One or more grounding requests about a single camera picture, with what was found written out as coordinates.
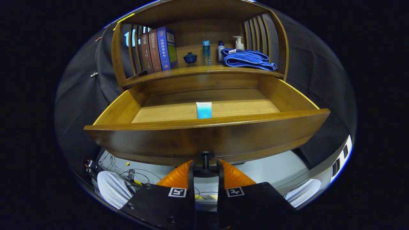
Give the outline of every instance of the white bottle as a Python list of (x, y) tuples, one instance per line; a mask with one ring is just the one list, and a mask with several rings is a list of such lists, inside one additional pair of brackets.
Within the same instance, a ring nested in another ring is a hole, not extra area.
[(243, 37), (241, 37), (241, 36), (233, 36), (233, 37), (237, 39), (237, 40), (236, 40), (236, 49), (242, 49), (242, 50), (244, 50), (244, 44), (241, 43), (241, 39), (242, 39)]
[(219, 41), (219, 44), (218, 44), (218, 45), (219, 45), (219, 46), (218, 46), (219, 62), (223, 62), (224, 57), (223, 57), (223, 54), (221, 53), (221, 51), (222, 51), (222, 49), (225, 48), (225, 44), (223, 43), (223, 41)]

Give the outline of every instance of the orange gripper pad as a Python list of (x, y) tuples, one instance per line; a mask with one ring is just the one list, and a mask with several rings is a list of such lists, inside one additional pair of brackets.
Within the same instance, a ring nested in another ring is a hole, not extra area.
[(238, 170), (233, 165), (220, 160), (223, 166), (223, 171), (225, 175), (225, 189), (230, 188), (237, 188), (247, 185), (255, 185), (254, 182), (250, 177), (244, 174), (242, 171)]
[(161, 181), (156, 185), (174, 188), (184, 188), (189, 187), (189, 167), (193, 160), (183, 163), (168, 175), (166, 175)]

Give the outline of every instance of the book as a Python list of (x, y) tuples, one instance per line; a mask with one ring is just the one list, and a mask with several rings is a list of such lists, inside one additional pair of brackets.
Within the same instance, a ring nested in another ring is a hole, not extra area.
[(156, 29), (149, 31), (149, 50), (151, 52), (153, 71), (161, 71), (159, 49), (157, 46)]
[(157, 43), (159, 46), (160, 62), (163, 70), (172, 68), (178, 63), (176, 57), (175, 33), (167, 28), (157, 29)]
[(149, 33), (144, 33), (141, 36), (141, 54), (142, 62), (148, 73), (153, 73), (151, 52), (149, 50)]

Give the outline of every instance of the soap dispenser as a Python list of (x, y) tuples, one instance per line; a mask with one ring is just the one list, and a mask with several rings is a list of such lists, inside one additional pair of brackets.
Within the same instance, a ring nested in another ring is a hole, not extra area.
[(241, 36), (233, 36), (233, 37), (236, 38), (236, 49), (242, 49), (242, 50), (244, 50), (244, 44), (241, 43), (241, 39), (242, 39), (243, 37), (241, 37)]

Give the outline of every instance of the blue book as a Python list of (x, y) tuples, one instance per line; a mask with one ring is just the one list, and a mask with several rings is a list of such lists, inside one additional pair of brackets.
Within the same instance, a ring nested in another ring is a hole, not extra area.
[(157, 29), (157, 43), (159, 46), (160, 63), (163, 70), (172, 68), (178, 63), (175, 46), (175, 33), (167, 28)]

